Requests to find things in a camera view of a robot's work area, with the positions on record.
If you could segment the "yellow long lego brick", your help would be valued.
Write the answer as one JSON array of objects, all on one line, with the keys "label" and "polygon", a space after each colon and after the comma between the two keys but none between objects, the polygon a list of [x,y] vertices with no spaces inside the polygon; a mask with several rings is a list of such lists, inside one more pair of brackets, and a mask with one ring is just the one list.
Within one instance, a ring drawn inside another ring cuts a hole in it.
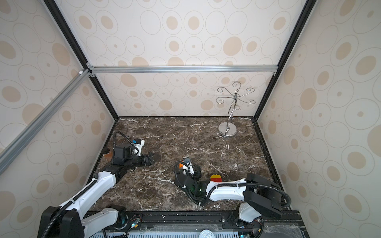
[{"label": "yellow long lego brick", "polygon": [[221,175],[212,175],[212,176],[210,177],[210,180],[213,179],[213,178],[221,178],[221,179],[222,179]]}]

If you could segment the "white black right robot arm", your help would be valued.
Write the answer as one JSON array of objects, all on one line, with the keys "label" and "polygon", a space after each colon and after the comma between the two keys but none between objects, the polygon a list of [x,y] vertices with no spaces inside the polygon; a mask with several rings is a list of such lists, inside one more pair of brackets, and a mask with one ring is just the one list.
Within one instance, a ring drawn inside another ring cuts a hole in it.
[{"label": "white black right robot arm", "polygon": [[220,200],[243,201],[238,206],[236,221],[251,223],[265,216],[279,219],[282,208],[291,205],[291,197],[279,185],[256,174],[246,178],[223,182],[220,175],[211,175],[209,180],[201,180],[200,173],[185,167],[175,172],[174,184],[199,206]]}]

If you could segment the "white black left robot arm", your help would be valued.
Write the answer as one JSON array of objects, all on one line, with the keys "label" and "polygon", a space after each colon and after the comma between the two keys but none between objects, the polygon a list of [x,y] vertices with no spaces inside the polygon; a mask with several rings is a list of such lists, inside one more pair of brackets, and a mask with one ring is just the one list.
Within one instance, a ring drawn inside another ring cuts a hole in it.
[{"label": "white black left robot arm", "polygon": [[124,206],[109,205],[86,217],[95,202],[125,174],[138,167],[154,165],[158,154],[141,152],[142,144],[123,144],[114,148],[113,157],[91,182],[57,207],[48,207],[41,216],[39,238],[89,238],[109,227],[124,228],[128,216]]}]

